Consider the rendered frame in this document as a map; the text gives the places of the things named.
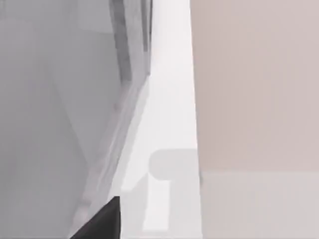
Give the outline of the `pale grey cabinet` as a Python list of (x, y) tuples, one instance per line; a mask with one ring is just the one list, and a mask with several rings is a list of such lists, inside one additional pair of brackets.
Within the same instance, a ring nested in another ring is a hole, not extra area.
[(70, 239), (150, 75), (154, 0), (0, 0), (0, 239)]

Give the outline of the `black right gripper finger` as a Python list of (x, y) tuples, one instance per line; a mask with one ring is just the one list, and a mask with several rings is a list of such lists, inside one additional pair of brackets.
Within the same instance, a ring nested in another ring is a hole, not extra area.
[(114, 196), (70, 239), (121, 239), (120, 196)]

